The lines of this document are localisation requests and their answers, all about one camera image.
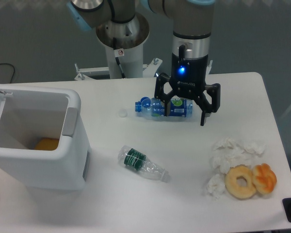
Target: green bottle label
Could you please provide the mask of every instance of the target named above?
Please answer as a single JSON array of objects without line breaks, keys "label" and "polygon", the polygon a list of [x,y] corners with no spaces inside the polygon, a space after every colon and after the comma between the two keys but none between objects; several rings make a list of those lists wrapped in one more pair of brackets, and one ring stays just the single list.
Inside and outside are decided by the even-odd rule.
[{"label": "green bottle label", "polygon": [[139,171],[145,160],[146,160],[146,155],[132,148],[130,149],[130,151],[128,151],[124,160],[124,164],[128,166],[132,166],[137,171]]}]

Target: gray floor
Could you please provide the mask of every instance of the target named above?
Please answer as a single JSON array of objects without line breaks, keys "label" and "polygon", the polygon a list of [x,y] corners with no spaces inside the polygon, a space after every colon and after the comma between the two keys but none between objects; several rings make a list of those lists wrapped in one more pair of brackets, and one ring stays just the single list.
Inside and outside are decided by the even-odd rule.
[{"label": "gray floor", "polygon": [[[3,2],[0,63],[16,67],[16,82],[73,80],[74,63],[80,68],[107,66],[95,32],[77,28],[67,0]],[[159,57],[170,73],[172,21],[141,6],[138,11],[151,29],[144,62]],[[209,57],[212,73],[254,71],[263,76],[291,167],[291,112],[279,119],[291,103],[291,0],[218,0]],[[1,66],[0,83],[9,82],[11,74],[10,67]]]}]

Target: white table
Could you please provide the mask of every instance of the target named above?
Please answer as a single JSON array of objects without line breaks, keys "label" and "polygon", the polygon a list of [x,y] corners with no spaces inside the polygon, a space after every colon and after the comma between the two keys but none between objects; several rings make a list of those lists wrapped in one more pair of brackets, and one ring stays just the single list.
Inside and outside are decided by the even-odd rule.
[{"label": "white table", "polygon": [[[136,117],[134,103],[154,94],[155,79],[30,83],[76,90],[81,116],[93,148],[84,190],[26,188],[0,170],[0,233],[220,233],[291,228],[281,200],[291,197],[291,172],[265,91],[257,73],[209,75],[220,83],[221,107],[204,127],[200,109],[184,122]],[[128,116],[120,118],[125,108]],[[274,192],[237,200],[206,195],[213,175],[211,146],[227,136],[266,142],[255,162],[277,175]],[[169,183],[146,180],[121,167],[123,145],[145,153],[166,168]]]}]

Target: blue light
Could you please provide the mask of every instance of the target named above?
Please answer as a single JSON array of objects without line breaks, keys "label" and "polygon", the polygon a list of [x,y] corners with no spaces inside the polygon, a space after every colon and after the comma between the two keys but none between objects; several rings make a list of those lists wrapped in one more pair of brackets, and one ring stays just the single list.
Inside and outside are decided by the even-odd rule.
[{"label": "blue light", "polygon": [[178,69],[178,74],[179,74],[179,75],[184,75],[184,74],[185,74],[185,68],[184,68],[184,67],[180,67],[180,68]]}]

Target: water bottle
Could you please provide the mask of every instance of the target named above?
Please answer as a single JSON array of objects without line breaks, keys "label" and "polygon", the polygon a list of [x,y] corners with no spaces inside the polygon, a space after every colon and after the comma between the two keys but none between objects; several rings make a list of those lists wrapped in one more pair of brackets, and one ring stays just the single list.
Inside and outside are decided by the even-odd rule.
[{"label": "water bottle", "polygon": [[136,171],[146,179],[168,182],[168,171],[151,162],[145,154],[134,148],[123,146],[118,154],[118,160],[121,165]]},{"label": "water bottle", "polygon": [[[193,102],[187,99],[170,100],[170,117],[190,117],[192,116]],[[142,113],[145,117],[163,117],[164,106],[156,98],[143,97],[135,102],[135,111]]]}]

